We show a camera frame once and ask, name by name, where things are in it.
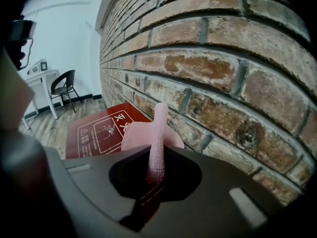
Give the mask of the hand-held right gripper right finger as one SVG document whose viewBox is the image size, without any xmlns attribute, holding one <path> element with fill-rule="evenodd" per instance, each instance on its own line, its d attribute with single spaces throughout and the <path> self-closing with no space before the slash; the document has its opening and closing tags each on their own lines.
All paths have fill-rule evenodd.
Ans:
<svg viewBox="0 0 317 238">
<path fill-rule="evenodd" d="M 165 149 L 165 181 L 157 211 L 143 227 L 150 238 L 251 236 L 282 208 L 235 166 L 181 148 Z"/>
</svg>

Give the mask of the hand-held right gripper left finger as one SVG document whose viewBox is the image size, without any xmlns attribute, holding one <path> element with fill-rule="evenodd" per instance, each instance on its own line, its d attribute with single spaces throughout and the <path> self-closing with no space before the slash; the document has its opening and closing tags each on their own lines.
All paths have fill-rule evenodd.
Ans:
<svg viewBox="0 0 317 238">
<path fill-rule="evenodd" d="M 62 160 L 52 147 L 45 147 L 55 189 L 72 222 L 77 238 L 145 238 L 119 223 L 128 215 L 135 200 L 121 196 L 109 179 L 116 162 L 148 146 L 109 155 Z"/>
</svg>

